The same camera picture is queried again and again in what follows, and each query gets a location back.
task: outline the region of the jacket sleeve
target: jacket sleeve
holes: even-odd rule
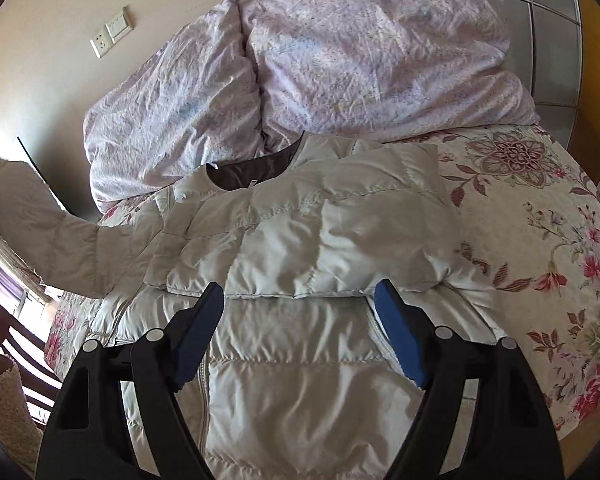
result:
[[[63,211],[28,164],[0,159],[0,236],[47,285],[104,298],[133,259],[131,235]]]

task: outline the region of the bed sheet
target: bed sheet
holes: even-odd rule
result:
[[[458,128],[399,142],[438,145],[464,240],[458,251],[500,291],[509,333],[566,436],[600,404],[600,193],[538,126]],[[148,198],[121,202],[102,223],[132,222]],[[45,350],[60,378],[93,335],[101,301],[62,297]]]

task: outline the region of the silver screw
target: silver screw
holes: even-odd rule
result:
[[[504,346],[504,348],[506,348],[507,350],[515,350],[518,347],[518,343],[516,343],[515,339],[512,339],[510,337],[503,337],[501,339],[502,342],[502,346]]]
[[[154,343],[156,341],[160,341],[160,339],[162,339],[163,335],[164,335],[164,332],[162,329],[154,328],[152,330],[149,330],[149,332],[146,333],[146,340]]]
[[[95,339],[89,339],[82,345],[85,352],[93,352],[98,347],[98,342]]]
[[[451,339],[454,336],[454,332],[448,326],[439,326],[436,329],[436,336],[440,339]]]

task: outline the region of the wooden chair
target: wooden chair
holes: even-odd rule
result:
[[[17,356],[21,356],[30,366],[33,366],[36,370],[45,374],[47,377],[61,382],[56,375],[46,369],[42,364],[36,361],[31,355],[29,355],[23,348],[18,344],[18,342],[14,339],[13,335],[10,333],[10,329],[13,328],[17,333],[23,336],[27,341],[35,345],[41,351],[45,351],[45,342],[42,341],[39,337],[29,331],[21,322],[19,322],[15,317],[9,314],[5,308],[0,304],[0,348],[2,351],[7,354],[11,359],[13,359],[18,364],[18,370],[20,371],[20,377],[22,379],[22,386],[33,390],[34,392],[46,397],[50,400],[56,400],[56,396],[58,395],[59,389],[53,386],[52,384],[43,381],[41,378],[37,377],[33,373],[31,373],[27,368],[25,368],[23,361],[18,359]],[[17,352],[17,355],[12,355],[7,347],[5,347],[4,343],[8,342],[9,345]],[[42,408],[43,410],[51,411],[52,406],[43,402],[39,399],[35,399],[29,395],[26,395],[27,402]],[[38,427],[44,430],[44,425],[40,421],[36,421]]]

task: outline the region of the beige fluffy fabric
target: beige fluffy fabric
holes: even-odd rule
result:
[[[42,432],[29,415],[16,363],[0,355],[0,372],[0,441],[33,478]]]

